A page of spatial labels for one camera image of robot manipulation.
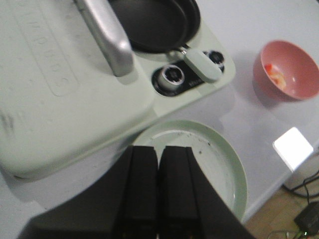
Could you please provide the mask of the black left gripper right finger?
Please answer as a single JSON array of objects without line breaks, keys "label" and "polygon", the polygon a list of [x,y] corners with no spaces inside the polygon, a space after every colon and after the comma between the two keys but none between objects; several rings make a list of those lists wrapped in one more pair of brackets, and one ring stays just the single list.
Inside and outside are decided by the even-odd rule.
[{"label": "black left gripper right finger", "polygon": [[251,239],[190,147],[167,146],[159,165],[159,238]]}]

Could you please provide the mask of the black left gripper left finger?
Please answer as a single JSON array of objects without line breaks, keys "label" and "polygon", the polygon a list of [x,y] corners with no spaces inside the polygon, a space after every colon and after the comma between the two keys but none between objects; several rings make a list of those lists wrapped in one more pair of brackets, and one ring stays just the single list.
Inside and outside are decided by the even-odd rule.
[{"label": "black left gripper left finger", "polygon": [[129,146],[94,184],[31,218],[20,239],[155,239],[157,169],[153,147]]}]

